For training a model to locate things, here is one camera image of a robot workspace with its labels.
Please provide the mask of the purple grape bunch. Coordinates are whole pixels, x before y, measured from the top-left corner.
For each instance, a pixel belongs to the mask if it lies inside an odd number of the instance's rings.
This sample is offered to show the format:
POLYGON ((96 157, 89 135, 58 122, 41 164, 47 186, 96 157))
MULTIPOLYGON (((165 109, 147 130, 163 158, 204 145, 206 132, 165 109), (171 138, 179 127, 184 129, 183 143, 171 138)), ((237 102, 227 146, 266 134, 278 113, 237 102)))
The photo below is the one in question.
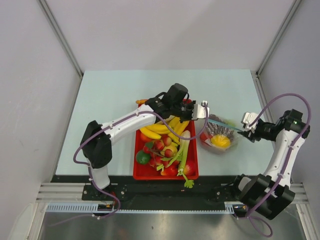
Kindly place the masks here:
POLYGON ((231 125, 229 122, 225 121, 219 116, 215 114, 210 114, 208 118, 208 123, 206 125, 206 131, 212 137, 221 135, 233 141, 235 138, 234 127, 234 125, 231 125))

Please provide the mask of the red peach apple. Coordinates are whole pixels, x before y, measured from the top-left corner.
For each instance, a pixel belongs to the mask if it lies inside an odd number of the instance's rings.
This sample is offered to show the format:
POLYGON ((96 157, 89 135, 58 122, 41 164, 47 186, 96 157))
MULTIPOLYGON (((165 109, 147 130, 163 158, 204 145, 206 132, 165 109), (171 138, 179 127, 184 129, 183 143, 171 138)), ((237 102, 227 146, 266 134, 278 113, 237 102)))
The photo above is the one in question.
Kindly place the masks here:
POLYGON ((183 169, 183 174, 185 176, 193 176, 196 172, 195 162, 192 160, 187 160, 183 169))

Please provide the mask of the aluminium rail frame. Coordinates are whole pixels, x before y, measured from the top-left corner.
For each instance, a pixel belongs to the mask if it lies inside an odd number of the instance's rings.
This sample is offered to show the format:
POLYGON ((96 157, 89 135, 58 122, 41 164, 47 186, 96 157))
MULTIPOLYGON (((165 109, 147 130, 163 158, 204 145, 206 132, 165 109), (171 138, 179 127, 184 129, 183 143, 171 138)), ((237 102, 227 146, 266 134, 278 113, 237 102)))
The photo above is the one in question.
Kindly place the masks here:
POLYGON ((117 213, 142 214, 233 214, 245 207, 229 186, 198 183, 186 189, 180 182, 113 183, 110 195, 89 183, 43 183, 36 202, 52 213, 83 213, 105 216, 117 213))

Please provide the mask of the small yellow banana bunch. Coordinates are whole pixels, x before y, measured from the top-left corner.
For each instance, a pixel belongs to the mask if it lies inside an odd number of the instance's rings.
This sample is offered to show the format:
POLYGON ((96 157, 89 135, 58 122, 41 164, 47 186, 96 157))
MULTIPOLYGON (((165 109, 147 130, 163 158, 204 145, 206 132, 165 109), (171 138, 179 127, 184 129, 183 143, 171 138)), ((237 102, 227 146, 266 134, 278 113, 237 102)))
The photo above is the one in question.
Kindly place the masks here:
MULTIPOLYGON (((179 117, 174 117, 170 122, 169 122, 169 126, 171 127, 171 129, 179 136, 182 135, 182 133, 184 132, 184 130, 186 129, 186 127, 188 126, 189 121, 180 121, 179 117)), ((170 132, 168 134, 168 137, 171 138, 171 140, 177 144, 180 145, 180 138, 177 137, 175 134, 173 134, 172 132, 170 132)))

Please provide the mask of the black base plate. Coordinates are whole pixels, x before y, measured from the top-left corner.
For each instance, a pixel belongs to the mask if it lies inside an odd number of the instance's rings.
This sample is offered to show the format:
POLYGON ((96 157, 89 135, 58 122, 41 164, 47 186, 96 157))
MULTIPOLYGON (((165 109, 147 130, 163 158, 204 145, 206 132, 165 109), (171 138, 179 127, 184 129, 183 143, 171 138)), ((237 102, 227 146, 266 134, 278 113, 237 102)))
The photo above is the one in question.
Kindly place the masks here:
MULTIPOLYGON (((213 211, 222 210, 224 202, 238 201, 249 208, 262 200, 264 194, 274 185, 268 177, 249 176, 253 180, 253 190, 238 188, 241 176, 205 175, 194 181, 193 188, 184 187, 184 179, 178 180, 135 180, 133 176, 112 175, 110 185, 104 190, 114 193, 120 200, 121 210, 144 211, 213 211)), ((100 193, 86 175, 54 175, 51 183, 82 183, 85 185, 82 200, 109 201, 111 197, 100 193)), ((295 193, 288 186, 280 186, 262 203, 257 212, 261 215, 275 216, 282 212, 295 198, 295 193)))

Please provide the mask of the orange ginger root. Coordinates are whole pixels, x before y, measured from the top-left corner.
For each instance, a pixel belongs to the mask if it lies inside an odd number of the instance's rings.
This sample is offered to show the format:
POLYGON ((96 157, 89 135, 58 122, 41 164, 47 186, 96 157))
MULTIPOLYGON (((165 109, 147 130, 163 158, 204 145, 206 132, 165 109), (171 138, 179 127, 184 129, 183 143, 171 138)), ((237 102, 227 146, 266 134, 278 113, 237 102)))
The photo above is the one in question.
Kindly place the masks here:
POLYGON ((140 100, 136 100, 135 103, 138 104, 138 105, 142 105, 146 102, 147 100, 146 99, 140 99, 140 100))

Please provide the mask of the clear zip top bag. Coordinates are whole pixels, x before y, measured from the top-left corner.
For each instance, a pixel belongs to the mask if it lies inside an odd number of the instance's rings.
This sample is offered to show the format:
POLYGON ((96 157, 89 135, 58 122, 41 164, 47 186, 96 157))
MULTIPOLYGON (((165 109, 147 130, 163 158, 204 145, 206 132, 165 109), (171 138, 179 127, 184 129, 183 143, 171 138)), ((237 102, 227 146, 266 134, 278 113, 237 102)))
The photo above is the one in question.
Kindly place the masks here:
POLYGON ((209 115, 206 128, 199 139, 204 149, 217 155, 235 149, 240 141, 236 125, 215 114, 209 115))

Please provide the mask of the green celery stalk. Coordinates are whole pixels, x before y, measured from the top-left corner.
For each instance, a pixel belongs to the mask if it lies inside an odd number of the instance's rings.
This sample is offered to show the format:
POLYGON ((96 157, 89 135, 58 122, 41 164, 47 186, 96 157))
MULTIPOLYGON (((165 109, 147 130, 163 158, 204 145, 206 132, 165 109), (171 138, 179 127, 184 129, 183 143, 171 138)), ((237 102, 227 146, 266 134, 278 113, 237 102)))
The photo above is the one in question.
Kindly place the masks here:
POLYGON ((185 166, 187 164, 187 157, 188 157, 188 151, 189 151, 189 145, 190 145, 190 138, 191 138, 191 133, 189 130, 185 130, 182 135, 183 138, 181 138, 180 142, 180 147, 177 152, 177 154, 172 157, 170 160, 165 160, 164 162, 167 163, 165 166, 164 163, 161 163, 156 167, 157 171, 160 171, 160 174, 163 176, 165 171, 169 170, 175 161, 178 161, 178 165, 176 167, 176 170, 174 170, 174 173, 176 173, 177 177, 183 177, 185 182, 184 182, 184 187, 192 189, 194 187, 194 180, 188 179, 186 174, 184 173, 185 166))

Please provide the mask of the yellow lemon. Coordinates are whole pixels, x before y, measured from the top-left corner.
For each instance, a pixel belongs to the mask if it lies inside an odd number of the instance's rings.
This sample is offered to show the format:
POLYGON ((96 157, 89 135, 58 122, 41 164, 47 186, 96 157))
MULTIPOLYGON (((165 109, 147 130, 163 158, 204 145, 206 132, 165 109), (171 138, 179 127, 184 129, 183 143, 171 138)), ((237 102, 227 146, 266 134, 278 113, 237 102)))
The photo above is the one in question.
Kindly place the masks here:
POLYGON ((231 145, 231 140, 225 135, 214 135, 210 141, 219 148, 228 148, 231 145))

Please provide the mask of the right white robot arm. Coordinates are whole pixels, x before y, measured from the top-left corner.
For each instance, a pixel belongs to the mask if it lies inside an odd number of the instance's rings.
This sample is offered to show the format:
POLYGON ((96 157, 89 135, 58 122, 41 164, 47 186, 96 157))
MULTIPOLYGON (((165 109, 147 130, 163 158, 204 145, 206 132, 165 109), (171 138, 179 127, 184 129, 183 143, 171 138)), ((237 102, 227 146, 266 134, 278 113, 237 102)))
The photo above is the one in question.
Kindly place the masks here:
POLYGON ((256 176, 237 176, 230 194, 269 220, 282 212, 296 195, 290 189, 291 171, 298 151, 310 133, 302 116, 295 109, 287 110, 276 123, 270 123, 254 112, 246 112, 241 120, 242 136, 253 143, 261 139, 274 142, 275 149, 265 172, 256 176))

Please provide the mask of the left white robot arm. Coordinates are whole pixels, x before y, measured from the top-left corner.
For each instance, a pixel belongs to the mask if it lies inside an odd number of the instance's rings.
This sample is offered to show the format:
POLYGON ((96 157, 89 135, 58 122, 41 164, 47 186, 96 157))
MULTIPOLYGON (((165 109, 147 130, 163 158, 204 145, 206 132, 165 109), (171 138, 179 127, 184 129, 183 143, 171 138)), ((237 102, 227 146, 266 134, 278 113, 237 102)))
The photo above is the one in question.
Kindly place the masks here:
POLYGON ((112 146, 120 139, 142 127, 166 120, 171 116, 181 120, 193 120, 195 100, 188 99, 188 89, 173 84, 167 92, 149 98, 133 112, 116 120, 99 124, 91 121, 83 134, 79 149, 86 158, 93 194, 100 200, 110 196, 111 188, 108 163, 112 160, 112 146))

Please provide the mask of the red bell pepper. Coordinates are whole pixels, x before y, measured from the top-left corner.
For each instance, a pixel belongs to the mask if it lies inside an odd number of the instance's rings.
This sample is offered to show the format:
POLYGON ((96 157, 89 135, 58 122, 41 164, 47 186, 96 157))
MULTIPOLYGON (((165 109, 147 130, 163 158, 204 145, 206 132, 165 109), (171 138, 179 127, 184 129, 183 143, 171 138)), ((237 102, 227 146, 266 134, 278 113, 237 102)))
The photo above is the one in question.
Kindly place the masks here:
POLYGON ((208 136, 203 132, 201 135, 200 135, 200 140, 201 141, 206 141, 208 139, 208 136))

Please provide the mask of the red plastic tray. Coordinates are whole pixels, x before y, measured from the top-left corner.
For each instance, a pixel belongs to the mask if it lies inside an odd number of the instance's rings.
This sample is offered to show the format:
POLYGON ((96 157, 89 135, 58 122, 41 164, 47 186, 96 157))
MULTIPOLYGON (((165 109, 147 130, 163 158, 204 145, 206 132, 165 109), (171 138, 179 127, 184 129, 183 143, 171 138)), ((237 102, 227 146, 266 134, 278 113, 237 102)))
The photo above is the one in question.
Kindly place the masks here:
POLYGON ((185 180, 191 187, 199 177, 196 140, 181 140, 175 133, 191 138, 196 135, 193 121, 180 122, 174 117, 165 126, 162 122, 137 130, 133 178, 135 180, 185 180))

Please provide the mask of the lychee cluster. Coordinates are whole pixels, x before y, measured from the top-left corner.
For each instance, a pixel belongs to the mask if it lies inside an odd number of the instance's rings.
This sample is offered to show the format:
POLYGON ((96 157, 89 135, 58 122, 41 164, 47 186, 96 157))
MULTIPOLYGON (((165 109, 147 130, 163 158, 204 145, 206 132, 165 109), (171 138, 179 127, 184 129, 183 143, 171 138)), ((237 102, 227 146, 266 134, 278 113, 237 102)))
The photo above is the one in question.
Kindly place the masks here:
POLYGON ((164 161, 170 160, 178 152, 178 145, 170 137, 164 136, 162 139, 146 142, 142 150, 150 154, 149 165, 156 168, 160 164, 167 166, 164 161))

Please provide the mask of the green lime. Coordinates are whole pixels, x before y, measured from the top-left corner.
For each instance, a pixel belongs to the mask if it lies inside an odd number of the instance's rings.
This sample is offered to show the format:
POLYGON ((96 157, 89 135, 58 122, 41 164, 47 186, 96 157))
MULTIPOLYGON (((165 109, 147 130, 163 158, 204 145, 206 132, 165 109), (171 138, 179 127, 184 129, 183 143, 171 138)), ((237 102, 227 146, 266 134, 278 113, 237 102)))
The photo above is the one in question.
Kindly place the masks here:
POLYGON ((143 150, 140 150, 135 155, 135 160, 138 164, 146 165, 149 163, 151 156, 149 153, 145 153, 143 150))

